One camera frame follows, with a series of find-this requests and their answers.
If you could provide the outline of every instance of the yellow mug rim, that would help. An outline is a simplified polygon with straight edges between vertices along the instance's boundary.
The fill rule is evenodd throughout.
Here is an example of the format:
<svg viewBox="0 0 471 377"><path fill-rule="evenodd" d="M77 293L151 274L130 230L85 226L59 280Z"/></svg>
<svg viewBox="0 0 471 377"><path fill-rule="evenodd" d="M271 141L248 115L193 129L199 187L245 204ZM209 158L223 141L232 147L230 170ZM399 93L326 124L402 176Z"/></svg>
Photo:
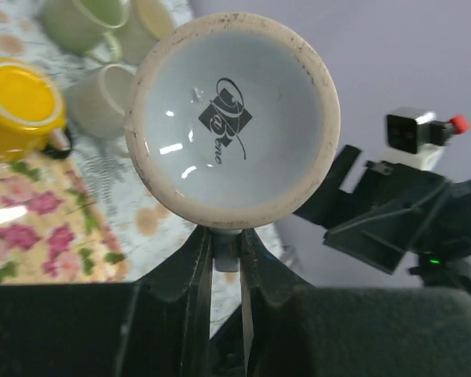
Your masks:
<svg viewBox="0 0 471 377"><path fill-rule="evenodd" d="M54 109L52 114L49 116L49 118L40 120L40 121L27 121L21 118L18 118L12 114L10 114L8 111L6 111L3 106L0 104L0 116L14 122L14 128L23 128L23 127L34 127L34 128L39 128L43 126L47 126L50 123L53 123L59 118L61 115L61 112L63 111L63 101L61 99L61 94L59 90L56 88L56 85L54 82L46 77L45 73L35 67L32 67L29 64L24 64L20 63L18 61L11 61L11 60L6 60L6 61L0 61L0 68L1 67L7 67L7 66L13 66L13 67L19 67L23 68L26 71L32 72L36 74L38 77L40 77L42 80L44 80L48 85L51 90L51 93L54 96Z"/></svg>

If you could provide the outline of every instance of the black foam pad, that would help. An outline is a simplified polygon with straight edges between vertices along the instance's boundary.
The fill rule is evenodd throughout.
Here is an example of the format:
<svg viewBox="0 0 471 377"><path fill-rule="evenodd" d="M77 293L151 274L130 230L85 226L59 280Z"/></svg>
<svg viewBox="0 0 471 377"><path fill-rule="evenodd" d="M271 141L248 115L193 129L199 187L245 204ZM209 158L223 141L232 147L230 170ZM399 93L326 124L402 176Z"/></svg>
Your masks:
<svg viewBox="0 0 471 377"><path fill-rule="evenodd" d="M258 345L257 375L294 364L303 377L471 377L461 291L299 288L285 306Z"/></svg>

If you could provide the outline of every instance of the red button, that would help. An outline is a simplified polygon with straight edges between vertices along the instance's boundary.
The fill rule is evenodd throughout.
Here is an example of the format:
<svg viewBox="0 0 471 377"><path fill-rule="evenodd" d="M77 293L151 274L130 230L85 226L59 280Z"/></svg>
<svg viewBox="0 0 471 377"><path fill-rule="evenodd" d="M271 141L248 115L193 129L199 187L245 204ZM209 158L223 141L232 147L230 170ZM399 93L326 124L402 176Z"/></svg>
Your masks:
<svg viewBox="0 0 471 377"><path fill-rule="evenodd" d="M469 129L468 119L466 119L464 115L456 115L448 122L454 125L456 135L463 134Z"/></svg>

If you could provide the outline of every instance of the white ceramic mug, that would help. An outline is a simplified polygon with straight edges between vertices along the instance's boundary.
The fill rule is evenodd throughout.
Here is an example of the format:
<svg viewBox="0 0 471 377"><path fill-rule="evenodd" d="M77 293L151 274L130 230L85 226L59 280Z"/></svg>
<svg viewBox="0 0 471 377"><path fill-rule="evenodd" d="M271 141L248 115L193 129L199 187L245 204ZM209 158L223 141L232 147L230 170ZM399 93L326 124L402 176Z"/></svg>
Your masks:
<svg viewBox="0 0 471 377"><path fill-rule="evenodd" d="M160 0L130 0L129 19L115 33L126 62L139 64L155 44L174 29L174 20Z"/></svg>
<svg viewBox="0 0 471 377"><path fill-rule="evenodd" d="M249 13L180 26L134 79L126 140L148 190L212 229L266 225L292 214L334 160L340 106L312 47Z"/></svg>
<svg viewBox="0 0 471 377"><path fill-rule="evenodd" d="M106 140L121 156L129 153L115 144L124 135L125 111L134 73L109 64L90 72L67 91L68 116L86 133Z"/></svg>

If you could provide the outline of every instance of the black diamond logo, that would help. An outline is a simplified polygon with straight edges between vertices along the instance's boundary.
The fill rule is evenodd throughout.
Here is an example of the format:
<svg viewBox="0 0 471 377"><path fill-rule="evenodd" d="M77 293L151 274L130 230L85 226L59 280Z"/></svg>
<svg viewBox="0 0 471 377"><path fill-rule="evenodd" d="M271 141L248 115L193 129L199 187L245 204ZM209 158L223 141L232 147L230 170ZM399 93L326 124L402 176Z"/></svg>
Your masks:
<svg viewBox="0 0 471 377"><path fill-rule="evenodd" d="M253 118L238 100L225 88L211 101L199 120L210 131L221 137L221 143L228 147Z"/></svg>

